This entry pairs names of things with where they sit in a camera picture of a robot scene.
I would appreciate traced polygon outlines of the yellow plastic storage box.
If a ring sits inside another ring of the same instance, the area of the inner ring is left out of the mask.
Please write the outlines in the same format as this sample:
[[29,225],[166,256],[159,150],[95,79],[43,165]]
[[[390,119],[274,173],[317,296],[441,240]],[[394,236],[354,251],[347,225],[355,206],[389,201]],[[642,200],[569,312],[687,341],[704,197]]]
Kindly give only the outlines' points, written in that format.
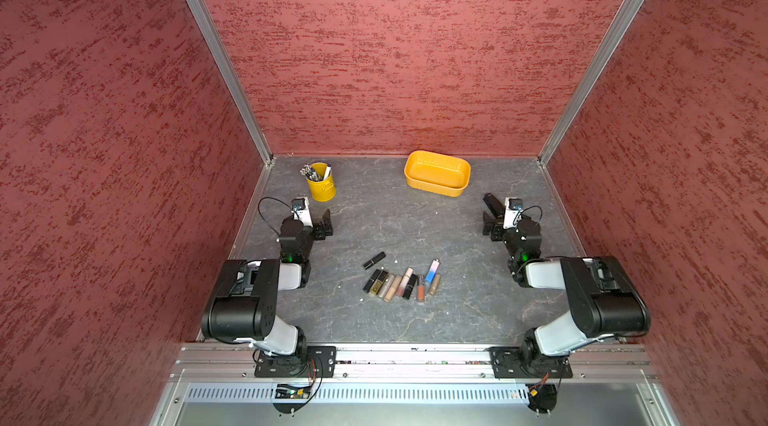
[[411,188],[457,198],[469,185],[471,165],[459,157],[418,150],[409,155],[404,174]]

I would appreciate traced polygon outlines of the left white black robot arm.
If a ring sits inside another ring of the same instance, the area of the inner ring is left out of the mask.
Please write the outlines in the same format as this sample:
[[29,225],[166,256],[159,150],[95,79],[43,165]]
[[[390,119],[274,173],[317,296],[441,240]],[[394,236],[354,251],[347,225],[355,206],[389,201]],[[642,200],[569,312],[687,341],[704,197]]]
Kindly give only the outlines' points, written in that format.
[[280,256],[227,260],[201,318],[204,338],[257,349],[263,373],[299,376],[312,364],[306,336],[277,315],[278,294],[304,288],[310,277],[313,243],[333,234],[331,212],[308,226],[287,217],[279,232]]

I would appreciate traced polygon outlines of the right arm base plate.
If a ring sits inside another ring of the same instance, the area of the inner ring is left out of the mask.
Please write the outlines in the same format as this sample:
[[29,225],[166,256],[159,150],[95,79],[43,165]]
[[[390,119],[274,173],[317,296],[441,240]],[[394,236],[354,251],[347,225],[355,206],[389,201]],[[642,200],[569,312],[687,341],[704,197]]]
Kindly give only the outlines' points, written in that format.
[[571,379],[568,356],[546,356],[526,347],[490,347],[490,364],[496,379]]

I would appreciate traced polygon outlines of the bronze gold lipstick tube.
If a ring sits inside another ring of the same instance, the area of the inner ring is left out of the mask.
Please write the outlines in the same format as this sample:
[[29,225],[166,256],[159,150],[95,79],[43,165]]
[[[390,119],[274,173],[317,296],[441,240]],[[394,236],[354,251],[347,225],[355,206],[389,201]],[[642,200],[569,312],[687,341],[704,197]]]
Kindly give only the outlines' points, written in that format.
[[431,296],[435,296],[437,294],[437,291],[440,286],[440,282],[441,282],[441,275],[436,274],[433,278],[433,281],[430,283],[429,294]]

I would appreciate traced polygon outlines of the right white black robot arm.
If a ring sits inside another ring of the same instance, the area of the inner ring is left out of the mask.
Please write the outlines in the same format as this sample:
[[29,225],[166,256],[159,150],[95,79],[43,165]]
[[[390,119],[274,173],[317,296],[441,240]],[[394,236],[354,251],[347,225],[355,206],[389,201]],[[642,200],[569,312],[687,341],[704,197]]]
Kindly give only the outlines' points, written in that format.
[[568,311],[548,324],[526,331],[516,347],[491,347],[497,378],[572,376],[570,355],[605,339],[644,336],[650,312],[613,256],[548,257],[541,255],[541,227],[527,215],[506,228],[499,214],[483,214],[482,234],[502,242],[510,254],[513,280],[528,289],[560,290]]

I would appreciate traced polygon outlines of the pink blue gradient lipstick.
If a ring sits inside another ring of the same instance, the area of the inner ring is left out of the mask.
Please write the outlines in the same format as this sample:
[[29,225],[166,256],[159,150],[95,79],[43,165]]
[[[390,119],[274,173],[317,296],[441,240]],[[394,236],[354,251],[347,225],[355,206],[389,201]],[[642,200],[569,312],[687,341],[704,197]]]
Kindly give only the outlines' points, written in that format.
[[440,261],[438,259],[433,259],[430,264],[429,270],[425,276],[424,284],[431,284],[433,282],[439,266],[440,266]]

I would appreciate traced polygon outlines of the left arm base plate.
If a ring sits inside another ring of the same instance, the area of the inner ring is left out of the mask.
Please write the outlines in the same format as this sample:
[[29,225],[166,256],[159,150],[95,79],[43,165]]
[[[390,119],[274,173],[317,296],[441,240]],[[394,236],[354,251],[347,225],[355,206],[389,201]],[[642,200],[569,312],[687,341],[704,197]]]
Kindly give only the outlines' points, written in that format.
[[255,359],[256,378],[328,379],[334,376],[337,348],[334,346],[301,347],[296,355],[260,353]]

